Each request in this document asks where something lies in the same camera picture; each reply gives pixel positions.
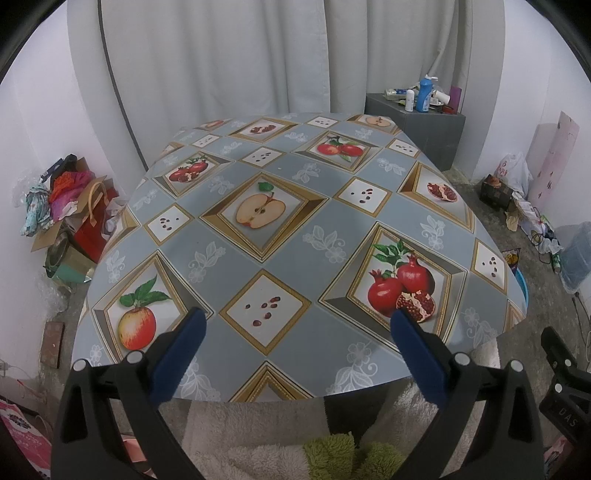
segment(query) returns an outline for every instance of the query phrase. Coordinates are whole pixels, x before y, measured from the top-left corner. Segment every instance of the white lace flower pattern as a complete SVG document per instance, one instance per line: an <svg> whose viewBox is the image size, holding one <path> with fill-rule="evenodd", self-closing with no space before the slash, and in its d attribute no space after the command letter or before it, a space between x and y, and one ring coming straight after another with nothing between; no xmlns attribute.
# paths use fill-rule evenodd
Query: white lace flower pattern
<svg viewBox="0 0 591 480"><path fill-rule="evenodd" d="M109 283L117 283L121 278L121 270L125 268L125 256L119 257L119 250L115 250L105 261L107 272L109 272Z"/></svg>
<svg viewBox="0 0 591 480"><path fill-rule="evenodd" d="M189 262L189 282L201 283L207 273L207 268L214 266L217 259L226 254L224 247L216 248L216 243L211 242L205 249L205 255L195 252L195 259Z"/></svg>
<svg viewBox="0 0 591 480"><path fill-rule="evenodd" d="M209 191L215 192L217 191L220 195L223 195L229 190L234 188L234 184L229 182L228 180L224 180L221 175L212 178L212 182L209 184Z"/></svg>
<svg viewBox="0 0 591 480"><path fill-rule="evenodd" d="M347 362L350 365L336 373L335 383L326 389L328 395L372 387L372 377L378 372L378 366L370 363L371 353L369 343L358 342L349 345Z"/></svg>
<svg viewBox="0 0 591 480"><path fill-rule="evenodd" d="M242 145L242 142L232 142L229 145L224 145L224 148L222 149L222 155L228 155L232 152L232 150L235 150L238 147L240 147L240 145Z"/></svg>
<svg viewBox="0 0 591 480"><path fill-rule="evenodd" d="M90 354L89 354L89 359L88 359L88 363L90 363L91 367L100 367L101 363L100 363L100 357L103 356L103 350L105 348L100 346L100 345L93 345L90 348Z"/></svg>
<svg viewBox="0 0 591 480"><path fill-rule="evenodd" d="M473 347L489 342L498 336L497 331L486 320L480 320L480 315L472 307L462 312L464 322L467 323L466 336L473 339Z"/></svg>
<svg viewBox="0 0 591 480"><path fill-rule="evenodd" d="M441 240L441 237L444 234L443 229L445 228L445 223L441 220L435 220L431 215L427 215L427 223L428 225L421 223L423 237L429 239L429 246L433 250L443 250L443 240Z"/></svg>
<svg viewBox="0 0 591 480"><path fill-rule="evenodd" d="M355 136L361 140L367 140L371 137L373 132L367 128L362 128L361 130L355 130Z"/></svg>
<svg viewBox="0 0 591 480"><path fill-rule="evenodd" d="M305 233L302 240L319 251L326 251L324 256L329 259L330 263L343 263L347 258L347 253L342 247L345 246L345 241L338 238L336 230L324 236L324 229L321 226L314 225L312 233Z"/></svg>
<svg viewBox="0 0 591 480"><path fill-rule="evenodd" d="M395 163L390 163L385 158L377 159L378 165L383 168L385 171L393 171L396 175L403 175L406 172L406 168L401 167L400 165L396 165Z"/></svg>
<svg viewBox="0 0 591 480"><path fill-rule="evenodd" d="M181 398L199 401L220 401L220 392L212 387L207 376L197 372L199 372L199 364L197 359L193 358L179 384Z"/></svg>
<svg viewBox="0 0 591 480"><path fill-rule="evenodd" d="M304 168L302 168L295 175L293 175L292 179L299 180L302 183L308 183L310 181L310 177L318 178L319 173L320 167L318 167L316 163L310 162L304 165Z"/></svg>
<svg viewBox="0 0 591 480"><path fill-rule="evenodd" d="M283 136L285 138L289 138L290 140L295 140L298 143L306 143L308 141L308 137L303 133L297 134L295 132L290 132Z"/></svg>
<svg viewBox="0 0 591 480"><path fill-rule="evenodd" d="M144 205L146 205L147 203L150 203L152 200L154 200L157 193L158 193L158 190L156 190L156 189L150 190L147 195L144 195L142 198L140 198L137 202L135 202L133 204L134 210L137 212Z"/></svg>

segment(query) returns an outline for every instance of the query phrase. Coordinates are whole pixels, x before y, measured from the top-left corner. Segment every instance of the red gift bag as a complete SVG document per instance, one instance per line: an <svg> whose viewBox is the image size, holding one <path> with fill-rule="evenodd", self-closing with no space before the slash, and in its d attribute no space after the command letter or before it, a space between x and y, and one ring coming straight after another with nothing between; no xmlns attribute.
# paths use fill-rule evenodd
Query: red gift bag
<svg viewBox="0 0 591 480"><path fill-rule="evenodd" d="M97 188L100 188L103 191L103 201L99 200L97 205L93 207L92 197ZM99 262L100 256L107 243L107 240L105 240L100 234L103 223L105 222L105 210L109 202L117 196L118 194L115 189L107 190L104 183L95 183L88 194L89 216L74 234L75 243L88 256L88 258L95 263Z"/></svg>

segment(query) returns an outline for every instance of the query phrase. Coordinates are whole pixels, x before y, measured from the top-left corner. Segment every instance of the apple leaf illustration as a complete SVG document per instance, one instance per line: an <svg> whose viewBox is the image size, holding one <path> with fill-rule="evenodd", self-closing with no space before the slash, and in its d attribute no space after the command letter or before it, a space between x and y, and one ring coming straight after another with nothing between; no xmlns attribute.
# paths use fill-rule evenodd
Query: apple leaf illustration
<svg viewBox="0 0 591 480"><path fill-rule="evenodd" d="M133 293L128 293L127 295L121 295L119 299L119 303L124 307L133 307L135 303L135 296Z"/></svg>
<svg viewBox="0 0 591 480"><path fill-rule="evenodd" d="M161 291L151 291L146 294L143 301L139 303L139 307L145 307L154 303L155 301L169 300L170 297Z"/></svg>
<svg viewBox="0 0 591 480"><path fill-rule="evenodd" d="M146 307L155 301L169 300L170 297L164 292L151 291L157 278L158 276L155 276L146 283L142 283L133 293L121 295L119 303L124 307Z"/></svg>
<svg viewBox="0 0 591 480"><path fill-rule="evenodd" d="M273 190L273 188L275 188L275 187L267 181L260 181L259 182L259 191L260 192L270 192Z"/></svg>

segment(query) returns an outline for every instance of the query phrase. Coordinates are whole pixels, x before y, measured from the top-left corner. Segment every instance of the screw head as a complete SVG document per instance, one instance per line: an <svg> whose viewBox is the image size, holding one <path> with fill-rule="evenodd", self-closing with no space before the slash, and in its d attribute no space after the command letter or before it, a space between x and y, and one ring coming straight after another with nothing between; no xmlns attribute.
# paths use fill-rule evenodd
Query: screw head
<svg viewBox="0 0 591 480"><path fill-rule="evenodd" d="M454 360L456 361L456 363L457 363L457 364L459 364L459 365L464 365L464 366L466 366L466 365L468 365L468 364L470 363L470 357L469 357L469 356L467 356L465 353L462 353L462 352L456 353L456 354L453 356L453 359L454 359Z"/></svg>
<svg viewBox="0 0 591 480"><path fill-rule="evenodd" d="M80 358L74 362L73 366L74 370L77 372L82 372L86 368L86 360Z"/></svg>
<svg viewBox="0 0 591 480"><path fill-rule="evenodd" d="M142 352L140 352L139 350L134 350L133 352L127 354L126 359L130 364L137 364L141 362L143 357L144 354Z"/></svg>
<svg viewBox="0 0 591 480"><path fill-rule="evenodd" d="M519 360L511 360L511 368L516 372L522 372L523 364Z"/></svg>

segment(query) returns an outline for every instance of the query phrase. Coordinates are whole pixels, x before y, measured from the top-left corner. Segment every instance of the white bottle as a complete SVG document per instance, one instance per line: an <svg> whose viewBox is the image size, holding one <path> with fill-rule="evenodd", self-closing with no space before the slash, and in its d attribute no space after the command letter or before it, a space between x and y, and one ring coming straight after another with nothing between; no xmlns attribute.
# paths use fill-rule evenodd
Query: white bottle
<svg viewBox="0 0 591 480"><path fill-rule="evenodd" d="M407 90L407 98L406 104L404 105L404 109L407 112L412 112L414 109L414 90Z"/></svg>

